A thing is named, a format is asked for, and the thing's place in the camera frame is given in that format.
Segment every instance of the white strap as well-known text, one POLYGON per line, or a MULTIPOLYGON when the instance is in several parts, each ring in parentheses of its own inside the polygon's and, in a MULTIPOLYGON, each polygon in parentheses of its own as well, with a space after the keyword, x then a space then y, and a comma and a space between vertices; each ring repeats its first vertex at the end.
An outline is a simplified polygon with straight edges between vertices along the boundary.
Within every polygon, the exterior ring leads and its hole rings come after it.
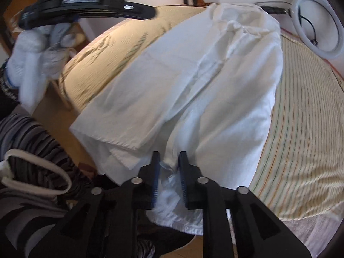
POLYGON ((59 166, 55 165, 54 163, 48 160, 40 158, 34 154, 31 154, 29 152, 19 150, 19 149, 11 149, 11 150, 8 150, 8 152, 6 152, 5 160, 2 162, 2 165, 0 166, 0 170, 1 170, 0 178, 1 178, 1 183, 3 185, 7 186, 8 188, 21 191, 24 193, 30 193, 30 194, 39 195, 39 196, 57 196, 57 195, 62 195, 62 194, 67 193, 69 189, 72 187, 72 181, 69 178, 68 174, 59 166), (45 168, 47 170, 50 170, 60 175, 66 181, 67 188, 64 189, 63 191, 54 190, 54 189, 43 188, 43 187, 35 186, 32 184, 13 180, 13 174, 8 164, 8 158, 10 156, 19 157, 34 165, 45 168))

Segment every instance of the gloved hand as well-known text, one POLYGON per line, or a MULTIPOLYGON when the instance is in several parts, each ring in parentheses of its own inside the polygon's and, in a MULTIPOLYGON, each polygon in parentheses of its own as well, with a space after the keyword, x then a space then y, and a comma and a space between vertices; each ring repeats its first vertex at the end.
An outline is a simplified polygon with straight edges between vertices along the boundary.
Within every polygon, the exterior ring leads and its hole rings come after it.
POLYGON ((6 73, 19 88, 19 101, 30 114, 44 97, 48 80, 59 78, 69 48, 85 40, 83 34, 69 33, 70 28, 70 23, 47 25, 18 36, 6 73))

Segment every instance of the wrinkled fabric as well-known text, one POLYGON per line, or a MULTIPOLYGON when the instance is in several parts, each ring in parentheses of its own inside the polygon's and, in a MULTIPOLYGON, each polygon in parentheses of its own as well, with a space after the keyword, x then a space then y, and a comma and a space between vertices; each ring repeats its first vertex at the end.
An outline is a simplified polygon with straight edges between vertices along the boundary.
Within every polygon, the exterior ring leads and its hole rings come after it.
POLYGON ((161 153, 149 218, 202 234, 183 203, 178 154, 221 186, 248 186, 283 68, 279 23, 255 5, 211 5, 160 37, 82 111, 71 131, 121 184, 161 153))

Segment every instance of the striped bed sheet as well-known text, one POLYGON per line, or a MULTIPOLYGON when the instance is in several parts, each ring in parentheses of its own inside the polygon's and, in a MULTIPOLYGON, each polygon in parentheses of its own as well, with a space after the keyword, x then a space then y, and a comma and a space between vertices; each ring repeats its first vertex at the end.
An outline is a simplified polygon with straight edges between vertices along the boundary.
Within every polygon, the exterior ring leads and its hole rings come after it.
MULTIPOLYGON (((60 80, 62 93, 82 111, 145 47, 202 10, 159 7, 156 20, 140 21, 139 27, 137 20, 125 20, 109 29, 68 63, 60 80), (130 60, 123 63, 128 55, 130 60)), ((343 80, 306 46, 284 34, 282 48, 283 76, 250 189, 282 220, 320 214, 341 220, 343 80)))

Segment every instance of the person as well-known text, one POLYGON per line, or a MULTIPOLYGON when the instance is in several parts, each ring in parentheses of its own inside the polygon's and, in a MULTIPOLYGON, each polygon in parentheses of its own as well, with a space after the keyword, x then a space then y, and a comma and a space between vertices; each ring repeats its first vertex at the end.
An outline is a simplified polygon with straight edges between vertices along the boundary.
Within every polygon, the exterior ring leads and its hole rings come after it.
MULTIPOLYGON (((72 181, 70 190, 54 199, 19 192, 0 183, 0 257, 3 258, 29 257, 37 243, 69 211, 67 200, 81 199, 94 184, 104 189, 111 187, 109 179, 97 183, 83 175, 61 145, 30 116, 44 95, 47 79, 60 76, 68 59, 68 48, 82 41, 77 34, 68 33, 66 28, 69 27, 44 26, 22 32, 12 56, 0 68, 0 161, 11 149, 24 150, 53 162, 67 172, 72 181), (58 37, 52 36, 54 32, 58 32, 58 37), (26 80, 31 81, 29 89, 33 88, 30 77, 37 76, 43 78, 43 86, 37 88, 38 94, 34 89, 30 94, 26 80)), ((8 161, 17 181, 57 190, 67 186, 65 180, 52 171, 21 158, 9 157, 8 161)), ((194 237, 159 227, 149 222, 144 213, 140 213, 139 225, 138 258, 159 257, 186 245, 194 237)))

